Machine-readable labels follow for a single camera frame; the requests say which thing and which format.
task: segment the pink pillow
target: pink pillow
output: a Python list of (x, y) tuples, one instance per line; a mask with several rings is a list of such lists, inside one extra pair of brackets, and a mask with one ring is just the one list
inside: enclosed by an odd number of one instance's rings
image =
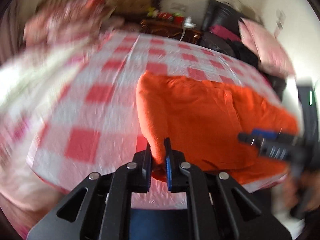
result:
[(284, 48), (263, 26), (248, 19), (239, 21), (239, 30), (242, 43), (255, 53), (261, 61), (261, 70), (280, 78), (295, 76)]
[(209, 28), (209, 31), (224, 40), (229, 39), (231, 41), (240, 41), (241, 42), (241, 39), (236, 34), (234, 34), (233, 32), (229, 31), (227, 28), (225, 28), (221, 25), (211, 26)]
[(26, 46), (52, 45), (98, 36), (102, 19), (110, 17), (114, 10), (115, 7), (105, 5), (105, 0), (74, 0), (58, 7), (44, 8), (26, 23)]

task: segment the metal screw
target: metal screw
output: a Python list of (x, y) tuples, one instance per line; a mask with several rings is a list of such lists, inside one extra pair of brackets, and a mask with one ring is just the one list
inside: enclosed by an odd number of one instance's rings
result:
[(219, 178), (220, 179), (229, 179), (229, 174), (226, 172), (220, 172), (219, 173)]
[(93, 172), (89, 175), (89, 179), (95, 180), (97, 178), (99, 178), (99, 173), (97, 172)]
[(180, 164), (181, 168), (183, 169), (189, 169), (191, 167), (191, 164), (188, 162), (183, 162)]
[(135, 162), (130, 162), (130, 163), (127, 164), (127, 168), (128, 168), (129, 170), (133, 170), (133, 169), (135, 169), (136, 167), (137, 167), (137, 163), (135, 163)]

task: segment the table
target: table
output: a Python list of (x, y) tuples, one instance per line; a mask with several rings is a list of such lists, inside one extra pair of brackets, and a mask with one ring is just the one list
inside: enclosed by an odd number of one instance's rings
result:
[[(182, 36), (182, 25), (177, 25), (174, 23), (169, 23), (166, 21), (145, 19), (141, 22), (142, 33), (153, 34), (157, 36), (172, 38), (180, 40)], [(196, 29), (186, 28), (186, 33), (184, 34), (182, 41), (197, 44), (201, 37), (201, 31)]]

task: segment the black leather chair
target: black leather chair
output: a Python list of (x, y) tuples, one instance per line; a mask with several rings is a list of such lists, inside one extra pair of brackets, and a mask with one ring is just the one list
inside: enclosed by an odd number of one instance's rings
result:
[[(235, 51), (227, 41), (209, 32), (209, 28), (211, 26), (221, 25), (240, 37), (238, 21), (242, 21), (241, 18), (247, 17), (242, 13), (234, 10), (227, 4), (218, 2), (216, 0), (208, 0), (208, 7), (201, 27), (201, 30), (204, 33), (201, 37), (199, 45), (241, 60), (241, 58), (236, 56)], [(278, 78), (261, 71), (260, 73), (266, 76), (271, 84), (271, 87), (276, 92), (279, 99), (282, 101), (283, 92), (287, 86), (286, 81), (282, 78)]]

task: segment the blue jeans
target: blue jeans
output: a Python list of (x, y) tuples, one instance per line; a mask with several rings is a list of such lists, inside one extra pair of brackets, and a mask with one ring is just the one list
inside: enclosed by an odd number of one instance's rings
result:
[[(271, 210), (271, 190), (252, 193), (262, 205)], [(188, 211), (131, 209), (130, 240), (189, 239)]]

